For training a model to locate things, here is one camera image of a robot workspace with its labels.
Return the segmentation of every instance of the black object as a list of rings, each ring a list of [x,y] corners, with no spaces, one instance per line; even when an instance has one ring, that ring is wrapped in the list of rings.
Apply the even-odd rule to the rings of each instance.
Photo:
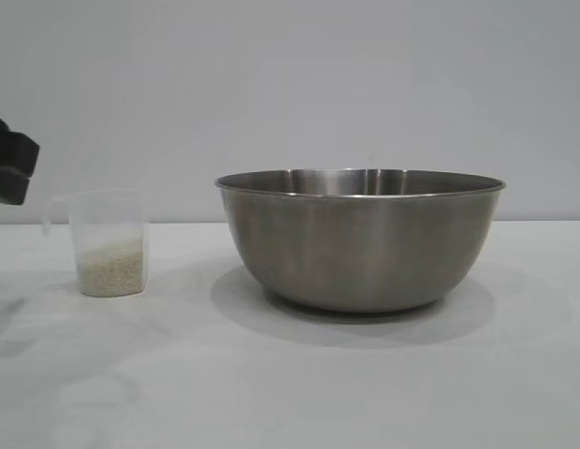
[[[19,206],[28,191],[40,147],[0,119],[0,203]]]

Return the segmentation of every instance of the white rice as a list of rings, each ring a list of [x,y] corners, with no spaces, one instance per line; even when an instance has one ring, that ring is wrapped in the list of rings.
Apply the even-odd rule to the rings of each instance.
[[[120,297],[144,289],[144,246],[142,239],[111,243],[80,256],[80,291],[89,297]]]

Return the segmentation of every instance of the metal mixing bowl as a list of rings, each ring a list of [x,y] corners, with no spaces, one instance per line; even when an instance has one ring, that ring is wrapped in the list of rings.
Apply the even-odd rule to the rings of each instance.
[[[433,171],[241,173],[217,180],[246,268],[267,289],[331,311],[409,309],[465,277],[504,182]]]

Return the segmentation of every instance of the measuring cup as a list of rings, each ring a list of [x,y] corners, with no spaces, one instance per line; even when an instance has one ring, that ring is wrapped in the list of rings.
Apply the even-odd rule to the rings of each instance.
[[[46,235],[57,203],[67,206],[80,292],[90,297],[119,297],[143,291],[149,238],[140,191],[55,196],[43,210]]]

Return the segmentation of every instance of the measuring cup handle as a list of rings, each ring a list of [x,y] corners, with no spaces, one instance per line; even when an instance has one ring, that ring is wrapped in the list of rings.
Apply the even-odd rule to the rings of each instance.
[[[45,236],[49,235],[51,231],[51,213],[53,211],[53,207],[56,204],[66,203],[67,196],[59,195],[59,196],[52,196],[49,200],[45,203],[43,211],[41,213],[41,223],[43,226],[43,234]]]

